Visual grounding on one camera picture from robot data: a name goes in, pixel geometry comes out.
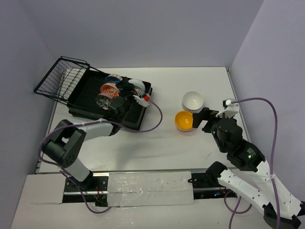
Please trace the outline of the orange floral bowl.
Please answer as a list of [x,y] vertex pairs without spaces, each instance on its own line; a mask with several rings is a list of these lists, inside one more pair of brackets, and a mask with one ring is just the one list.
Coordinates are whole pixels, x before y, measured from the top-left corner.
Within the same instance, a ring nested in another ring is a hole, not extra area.
[[116,87],[114,83],[104,83],[100,87],[100,92],[102,94],[110,94],[111,98],[115,98],[119,96],[119,89]]

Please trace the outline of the blue patterned bowl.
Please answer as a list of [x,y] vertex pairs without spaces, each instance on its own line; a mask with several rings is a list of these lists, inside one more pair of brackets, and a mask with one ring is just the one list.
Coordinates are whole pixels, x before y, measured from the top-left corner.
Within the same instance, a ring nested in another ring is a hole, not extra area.
[[104,83],[112,83],[114,85],[117,85],[123,80],[123,78],[117,74],[109,74],[105,79]]

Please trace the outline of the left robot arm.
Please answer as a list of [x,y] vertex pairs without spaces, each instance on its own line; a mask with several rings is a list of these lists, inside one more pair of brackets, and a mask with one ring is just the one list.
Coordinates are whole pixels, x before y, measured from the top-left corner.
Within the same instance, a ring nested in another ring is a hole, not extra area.
[[131,79],[123,77],[116,86],[120,90],[119,96],[111,99],[103,118],[79,124],[61,120],[40,144],[39,154],[46,154],[51,161],[40,159],[58,166],[81,190],[88,190],[93,185],[93,173],[78,158],[82,144],[94,138],[115,135],[123,127],[122,121],[138,95]]

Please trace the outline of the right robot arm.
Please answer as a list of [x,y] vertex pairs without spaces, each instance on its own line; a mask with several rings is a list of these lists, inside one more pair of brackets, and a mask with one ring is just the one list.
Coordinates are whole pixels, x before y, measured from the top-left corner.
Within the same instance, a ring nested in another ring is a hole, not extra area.
[[270,171],[270,165],[262,152],[243,138],[243,130],[234,118],[217,116],[217,111],[205,107],[193,114],[193,127],[205,120],[202,130],[212,134],[220,152],[227,160],[247,175],[255,187],[236,176],[224,164],[215,161],[202,179],[197,182],[216,187],[224,186],[244,197],[262,215],[273,229],[297,229],[299,216],[305,214],[305,203],[295,198],[283,183]]

